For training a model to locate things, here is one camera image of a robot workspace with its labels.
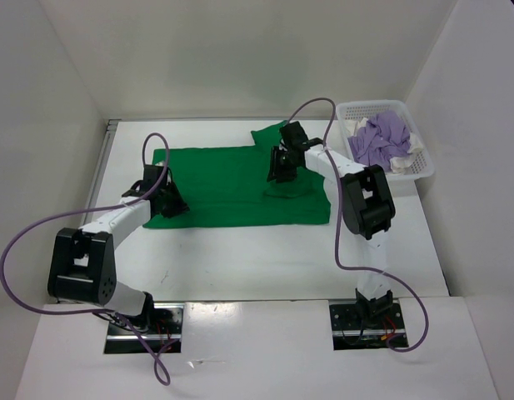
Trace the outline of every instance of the white basket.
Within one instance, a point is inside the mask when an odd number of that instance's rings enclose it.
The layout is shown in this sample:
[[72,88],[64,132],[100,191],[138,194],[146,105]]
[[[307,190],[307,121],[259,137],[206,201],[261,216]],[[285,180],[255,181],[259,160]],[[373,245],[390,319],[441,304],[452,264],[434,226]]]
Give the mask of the white basket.
[[[415,133],[425,146],[416,124],[412,120],[408,108],[404,102],[398,100],[373,100],[365,102],[343,102],[337,105],[338,122],[342,131],[342,139],[346,144],[347,156],[352,160],[351,147],[349,146],[348,131],[346,129],[345,120],[355,119],[360,121],[363,118],[373,117],[375,114],[382,113],[387,110],[393,110],[407,125],[410,132]],[[432,165],[431,157],[427,148],[423,148],[422,152],[417,154],[416,161],[407,168],[403,175],[393,172],[387,172],[388,181],[411,181],[419,178],[430,177],[434,173],[434,165]]]

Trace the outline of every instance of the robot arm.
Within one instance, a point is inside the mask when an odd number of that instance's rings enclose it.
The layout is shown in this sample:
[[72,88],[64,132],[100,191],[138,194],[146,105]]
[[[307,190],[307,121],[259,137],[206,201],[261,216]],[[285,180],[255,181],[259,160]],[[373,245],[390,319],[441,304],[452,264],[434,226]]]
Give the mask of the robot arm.
[[[337,176],[319,138],[308,139],[299,122],[280,130],[281,144],[272,149],[268,181],[288,182],[303,167],[336,182]],[[384,171],[378,165],[366,167],[328,149],[342,186],[342,219],[349,231],[361,235],[364,261],[368,267],[387,268],[387,237],[396,209]],[[357,285],[357,302],[366,318],[375,318],[392,305],[392,291],[380,273],[364,272]]]
[[133,184],[120,201],[129,205],[107,212],[79,229],[64,228],[57,234],[47,283],[51,296],[119,312],[138,326],[150,323],[152,296],[117,281],[114,251],[153,216],[169,218],[188,210],[169,170],[149,198],[137,201],[161,173],[162,166],[144,166],[143,179]]

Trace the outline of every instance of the purple cable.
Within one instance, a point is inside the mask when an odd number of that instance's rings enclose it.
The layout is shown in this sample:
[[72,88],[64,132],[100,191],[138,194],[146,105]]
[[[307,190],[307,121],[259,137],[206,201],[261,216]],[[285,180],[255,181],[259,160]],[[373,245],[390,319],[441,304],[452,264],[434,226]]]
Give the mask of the purple cable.
[[342,263],[340,262],[340,231],[341,231],[341,226],[342,226],[343,192],[342,192],[342,185],[340,184],[340,173],[338,172],[337,165],[334,162],[334,159],[332,158],[331,153],[327,150],[327,137],[329,135],[329,132],[331,131],[331,126],[332,126],[332,123],[334,122],[334,118],[337,115],[336,104],[328,97],[313,98],[312,100],[309,100],[309,101],[303,103],[292,114],[292,116],[288,119],[287,123],[289,123],[291,120],[293,120],[293,118],[297,115],[297,113],[299,113],[308,104],[318,102],[318,101],[329,102],[332,106],[331,119],[329,120],[327,128],[325,129],[325,133],[323,134],[323,149],[324,149],[327,157],[329,157],[329,161],[331,162],[332,170],[334,171],[334,176],[337,180],[337,186],[338,186],[338,214],[337,214],[337,229],[336,229],[336,235],[335,235],[335,239],[334,239],[334,260],[335,260],[337,266],[345,271],[367,271],[370,273],[381,273],[381,274],[389,277],[390,279],[393,279],[394,281],[399,282],[417,300],[418,304],[420,305],[420,307],[422,308],[422,311],[423,311],[423,317],[425,318],[425,328],[423,329],[422,336],[419,338],[419,340],[416,342],[416,344],[414,344],[413,346],[407,347],[407,348],[393,347],[392,344],[390,343],[390,341],[399,336],[403,336],[402,333],[394,335],[386,340],[387,346],[394,352],[397,352],[397,353],[411,352],[412,350],[415,350],[416,348],[419,348],[422,345],[422,343],[425,341],[425,338],[427,337],[427,334],[429,332],[429,315],[427,313],[427,309],[425,308],[423,301],[419,298],[419,296],[416,294],[414,289],[412,289],[406,282],[404,282],[399,277],[396,277],[395,275],[392,275],[389,272],[382,271],[381,269],[374,268],[374,267],[347,267],[345,265],[342,265]]
[[[146,340],[142,337],[142,335],[140,334],[140,332],[131,324],[131,322],[126,319],[122,314],[120,314],[119,312],[115,312],[114,313],[116,315],[116,317],[118,319],[120,319],[121,321],[123,321],[127,327],[129,329],[131,329],[132,333],[135,334],[135,336],[137,337],[138,341],[140,342],[140,344],[142,344],[143,348],[146,349],[146,351],[151,355],[151,357],[153,357],[153,360],[155,360],[155,377],[157,377],[157,380],[164,386],[169,386],[170,383],[172,382],[172,379],[170,378],[170,374],[169,372],[167,371],[166,369],[166,366],[164,365],[164,363],[161,361],[160,359],[160,355],[162,353],[164,353],[167,348],[169,348],[172,344],[174,344],[178,339],[171,339],[171,340],[168,340],[167,343],[165,345],[163,345],[160,350],[158,351],[158,353],[155,353],[150,347],[149,345],[147,344]],[[157,366],[160,366],[160,369],[162,369],[162,372],[164,373],[164,375],[166,376],[166,380],[162,380],[162,378],[160,377],[160,375],[158,374],[158,369],[157,369]]]
[[[97,208],[85,208],[85,209],[82,209],[82,210],[75,210],[75,211],[68,211],[68,212],[61,212],[59,214],[55,214],[55,215],[52,215],[51,217],[45,217],[43,219],[40,219],[36,222],[33,222],[32,224],[30,224],[29,226],[25,227],[24,229],[22,229],[16,236],[14,236],[11,241],[8,243],[8,245],[5,247],[5,249],[3,250],[3,253],[1,254],[1,258],[0,258],[0,281],[1,281],[1,284],[3,286],[3,289],[5,290],[5,292],[7,293],[7,295],[20,307],[22,308],[25,308],[26,310],[32,312],[32,313],[38,313],[38,314],[43,314],[43,315],[73,315],[73,314],[85,314],[85,313],[109,313],[111,312],[112,310],[106,310],[106,309],[103,309],[103,308],[89,308],[89,309],[85,309],[85,310],[74,310],[74,311],[47,311],[47,310],[42,310],[41,308],[36,308],[36,307],[33,307],[33,306],[30,306],[28,305],[27,303],[25,303],[24,301],[22,301],[22,299],[20,299],[18,296],[16,296],[16,294],[14,294],[14,292],[12,291],[12,289],[8,286],[8,282],[7,282],[7,278],[5,277],[5,262],[7,261],[7,255],[8,253],[10,252],[12,246],[14,246],[14,244],[20,239],[22,238],[23,235],[25,235],[26,233],[28,233],[29,231],[33,230],[34,228],[42,225],[43,223],[48,223],[50,221],[53,221],[55,219],[59,219],[59,218],[64,218],[64,217],[71,217],[72,215],[78,215],[78,214],[85,214],[85,213],[96,213],[96,212],[100,212],[100,211],[112,211],[112,210],[118,210],[119,208],[124,208],[124,207],[128,207],[128,206],[132,206],[133,204],[136,204],[142,200],[145,200],[146,198],[148,198],[153,192],[155,192],[155,190],[157,190],[158,188],[158,185],[160,185],[161,181],[164,179],[164,177],[166,176],[166,173],[167,173],[167,165],[168,165],[168,162],[169,162],[169,156],[170,156],[170,147],[167,145],[167,141],[166,141],[166,138],[161,135],[160,133],[150,133],[149,135],[147,135],[146,139],[144,140],[143,142],[143,146],[142,146],[142,164],[143,165],[146,165],[146,147],[147,147],[147,143],[149,142],[149,139],[151,139],[152,137],[158,137],[162,140],[162,142],[164,143],[164,147],[166,148],[166,162],[164,163],[164,167],[162,168],[162,173],[160,175],[160,177],[158,178],[158,180],[155,182],[155,184],[151,187],[151,189],[149,189],[146,193],[144,193],[141,197],[135,199],[135,200],[132,200],[131,202],[127,202],[125,204],[117,204],[117,205],[114,205],[114,206],[106,206],[106,207],[97,207]],[[124,321],[127,326],[129,327],[129,329],[131,329],[131,331],[137,336],[138,338],[138,341],[144,346],[144,348],[146,349],[146,351],[151,354],[151,356],[153,357],[153,359],[155,360],[155,375],[158,379],[158,381],[164,385],[164,386],[167,386],[170,384],[170,375],[169,373],[167,372],[167,369],[166,367],[164,366],[164,364],[162,363],[162,361],[160,360],[159,356],[161,354],[161,352],[159,352],[159,354],[155,354],[155,352],[149,347],[149,345],[147,344],[147,342],[143,339],[143,337],[140,335],[140,332],[124,317],[122,316],[121,314],[119,313],[115,313],[122,321]],[[158,375],[158,372],[157,372],[157,365],[160,365],[160,368],[162,369],[162,371],[164,372],[164,374],[166,375],[166,381],[163,381],[159,375]]]

